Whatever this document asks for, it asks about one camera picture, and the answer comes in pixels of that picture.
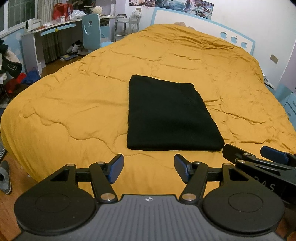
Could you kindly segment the black long sleeve sweater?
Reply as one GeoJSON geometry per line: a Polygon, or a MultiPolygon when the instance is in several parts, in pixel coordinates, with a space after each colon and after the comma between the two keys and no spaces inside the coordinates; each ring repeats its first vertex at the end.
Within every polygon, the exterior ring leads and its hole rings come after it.
{"type": "Polygon", "coordinates": [[[128,95],[128,149],[223,149],[224,139],[193,84],[133,75],[128,95]]]}

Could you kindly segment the mustard yellow quilt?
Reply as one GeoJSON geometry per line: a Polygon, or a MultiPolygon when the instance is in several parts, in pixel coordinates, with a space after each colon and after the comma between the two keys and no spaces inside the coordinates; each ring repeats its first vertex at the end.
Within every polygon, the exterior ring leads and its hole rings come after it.
{"type": "Polygon", "coordinates": [[[7,106],[1,138],[35,180],[123,154],[117,195],[180,194],[179,153],[211,167],[232,144],[295,153],[295,129],[241,47],[152,25],[37,81],[7,106]]]}

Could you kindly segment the white blue wardrobe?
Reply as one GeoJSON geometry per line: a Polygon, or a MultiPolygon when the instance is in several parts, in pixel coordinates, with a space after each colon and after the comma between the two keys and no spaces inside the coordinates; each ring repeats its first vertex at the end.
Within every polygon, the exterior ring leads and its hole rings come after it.
{"type": "Polygon", "coordinates": [[[295,128],[295,45],[287,66],[275,91],[275,97],[284,107],[289,121],[295,128]]]}

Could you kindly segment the grey sneaker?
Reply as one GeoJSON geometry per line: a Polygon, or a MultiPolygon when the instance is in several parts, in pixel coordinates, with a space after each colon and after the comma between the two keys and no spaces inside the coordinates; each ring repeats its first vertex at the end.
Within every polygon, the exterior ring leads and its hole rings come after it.
{"type": "Polygon", "coordinates": [[[12,191],[12,185],[10,181],[10,167],[6,160],[1,162],[0,167],[0,190],[6,194],[10,195],[12,191]]]}

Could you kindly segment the blue desk chair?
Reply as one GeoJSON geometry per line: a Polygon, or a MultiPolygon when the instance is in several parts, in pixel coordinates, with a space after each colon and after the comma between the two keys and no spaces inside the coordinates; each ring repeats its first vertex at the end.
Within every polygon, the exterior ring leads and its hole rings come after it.
{"type": "Polygon", "coordinates": [[[102,42],[100,18],[98,14],[84,15],[81,18],[81,22],[83,47],[88,50],[89,53],[112,44],[111,41],[102,42]]]}

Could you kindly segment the white metal cart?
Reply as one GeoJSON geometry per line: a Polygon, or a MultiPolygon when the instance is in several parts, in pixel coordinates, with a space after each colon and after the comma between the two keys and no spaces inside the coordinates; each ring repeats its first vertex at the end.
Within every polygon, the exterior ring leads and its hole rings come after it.
{"type": "Polygon", "coordinates": [[[141,16],[132,14],[129,18],[126,14],[118,14],[114,23],[114,41],[119,41],[124,37],[139,31],[141,16]]]}

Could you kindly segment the white blue desk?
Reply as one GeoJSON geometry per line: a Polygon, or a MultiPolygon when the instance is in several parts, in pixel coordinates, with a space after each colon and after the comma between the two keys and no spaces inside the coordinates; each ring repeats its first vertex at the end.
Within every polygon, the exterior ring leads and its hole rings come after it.
{"type": "Polygon", "coordinates": [[[21,35],[25,70],[42,74],[47,63],[59,59],[76,41],[83,41],[81,18],[55,23],[21,35]]]}

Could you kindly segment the white blue headboard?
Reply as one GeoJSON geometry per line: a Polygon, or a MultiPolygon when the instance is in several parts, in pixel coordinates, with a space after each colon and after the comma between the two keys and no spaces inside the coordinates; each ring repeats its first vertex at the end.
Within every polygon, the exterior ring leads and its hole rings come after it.
{"type": "Polygon", "coordinates": [[[250,55],[255,48],[255,40],[246,35],[233,30],[225,25],[217,23],[196,15],[190,15],[171,9],[155,8],[152,14],[151,24],[174,24],[184,23],[188,27],[193,27],[196,31],[221,38],[237,47],[241,47],[250,55]]]}

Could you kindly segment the red bag on desk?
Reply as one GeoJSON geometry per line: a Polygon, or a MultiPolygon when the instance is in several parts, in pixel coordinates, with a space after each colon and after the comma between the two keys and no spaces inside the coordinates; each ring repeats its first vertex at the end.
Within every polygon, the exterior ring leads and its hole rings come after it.
{"type": "Polygon", "coordinates": [[[72,12],[73,12],[72,4],[57,3],[53,8],[52,20],[57,20],[62,16],[64,16],[66,20],[70,20],[70,16],[72,12]]]}

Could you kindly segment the wall light switch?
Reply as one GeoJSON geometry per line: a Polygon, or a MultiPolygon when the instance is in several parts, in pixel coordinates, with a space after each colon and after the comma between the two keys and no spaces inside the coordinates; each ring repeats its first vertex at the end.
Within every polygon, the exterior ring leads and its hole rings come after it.
{"type": "Polygon", "coordinates": [[[273,54],[271,54],[270,60],[273,61],[275,64],[278,63],[278,58],[276,56],[274,56],[273,54]]]}

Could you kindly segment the anime wall poster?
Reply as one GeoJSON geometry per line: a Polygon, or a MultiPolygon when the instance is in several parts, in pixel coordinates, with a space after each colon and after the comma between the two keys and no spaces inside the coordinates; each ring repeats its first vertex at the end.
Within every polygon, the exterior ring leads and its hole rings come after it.
{"type": "Polygon", "coordinates": [[[210,19],[214,9],[214,4],[201,0],[151,0],[151,1],[129,1],[130,6],[145,6],[151,8],[165,8],[174,11],[181,11],[191,15],[210,19]]]}

